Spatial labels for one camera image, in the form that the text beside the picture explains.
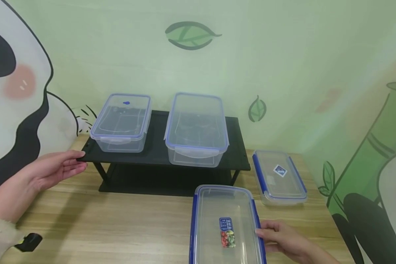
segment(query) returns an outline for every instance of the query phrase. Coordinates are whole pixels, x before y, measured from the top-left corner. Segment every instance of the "pink cheek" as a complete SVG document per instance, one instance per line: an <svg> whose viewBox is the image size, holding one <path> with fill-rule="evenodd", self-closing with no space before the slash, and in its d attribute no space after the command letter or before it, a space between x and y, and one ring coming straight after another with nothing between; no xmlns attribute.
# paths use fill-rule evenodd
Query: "pink cheek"
<svg viewBox="0 0 396 264"><path fill-rule="evenodd" d="M31 97L35 92L35 75L27 65L18 65L8 77L3 88L3 94L12 100L22 100Z"/></svg>

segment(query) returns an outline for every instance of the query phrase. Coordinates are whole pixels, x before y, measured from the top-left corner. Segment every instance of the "blue label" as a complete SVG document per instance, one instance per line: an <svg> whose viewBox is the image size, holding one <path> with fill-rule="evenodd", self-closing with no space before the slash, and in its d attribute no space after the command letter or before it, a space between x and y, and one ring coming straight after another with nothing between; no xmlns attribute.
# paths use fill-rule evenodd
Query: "blue label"
<svg viewBox="0 0 396 264"><path fill-rule="evenodd" d="M277 165L274 169L274 172L277 173L278 175L284 177L287 173L287 170L284 167Z"/></svg>
<svg viewBox="0 0 396 264"><path fill-rule="evenodd" d="M219 219L220 233L222 236L222 246L224 248L234 248L235 233L233 232L232 219L230 217L222 217Z"/></svg>
<svg viewBox="0 0 396 264"><path fill-rule="evenodd" d="M232 219L230 217L223 217L219 219L221 231L233 231Z"/></svg>

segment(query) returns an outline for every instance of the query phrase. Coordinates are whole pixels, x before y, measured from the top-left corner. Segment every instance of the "wooden table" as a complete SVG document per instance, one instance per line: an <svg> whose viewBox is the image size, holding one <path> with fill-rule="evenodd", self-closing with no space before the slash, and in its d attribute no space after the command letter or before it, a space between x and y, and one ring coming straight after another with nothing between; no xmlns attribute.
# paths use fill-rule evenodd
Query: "wooden table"
<svg viewBox="0 0 396 264"><path fill-rule="evenodd" d="M80 136L73 149L80 150L87 138ZM247 153L251 158L252 151ZM303 159L292 158L308 189L304 205L264 206L252 171L241 172L235 186L253 193L260 219L282 219L341 263L354 263ZM192 197L102 193L101 181L90 164L40 194L18 228L41 234L43 241L33 253L10 249L0 263L188 263ZM270 253L267 263L293 262Z"/></svg>

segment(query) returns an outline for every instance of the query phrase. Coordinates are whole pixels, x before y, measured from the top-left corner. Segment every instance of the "black shelf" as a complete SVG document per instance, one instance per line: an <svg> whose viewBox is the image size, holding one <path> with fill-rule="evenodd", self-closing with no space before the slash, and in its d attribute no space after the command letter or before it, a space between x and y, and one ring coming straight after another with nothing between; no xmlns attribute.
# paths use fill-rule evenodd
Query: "black shelf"
<svg viewBox="0 0 396 264"><path fill-rule="evenodd" d="M168 112L152 111L150 125L141 153L103 152L89 138L79 161L94 163L103 183L99 191L135 194L192 196L201 184L233 185L241 170L251 170L236 117L226 117L229 147L216 168L173 165L169 162L164 141ZM104 171L101 163L110 163Z"/></svg>

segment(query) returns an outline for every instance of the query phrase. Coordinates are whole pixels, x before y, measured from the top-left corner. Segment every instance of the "shelf top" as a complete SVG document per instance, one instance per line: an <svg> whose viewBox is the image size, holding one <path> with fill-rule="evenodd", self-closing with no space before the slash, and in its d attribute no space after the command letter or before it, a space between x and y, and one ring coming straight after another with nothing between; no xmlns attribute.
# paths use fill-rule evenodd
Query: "shelf top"
<svg viewBox="0 0 396 264"><path fill-rule="evenodd" d="M79 159L79 161L178 166L169 162L168 151L164 142L168 114L168 111L152 111L144 150L141 153L103 152L97 142L89 138L82 148L85 151L85 156ZM226 126L230 145L218 167L213 169L250 171L251 166L246 156L239 120L237 117L226 117Z"/></svg>

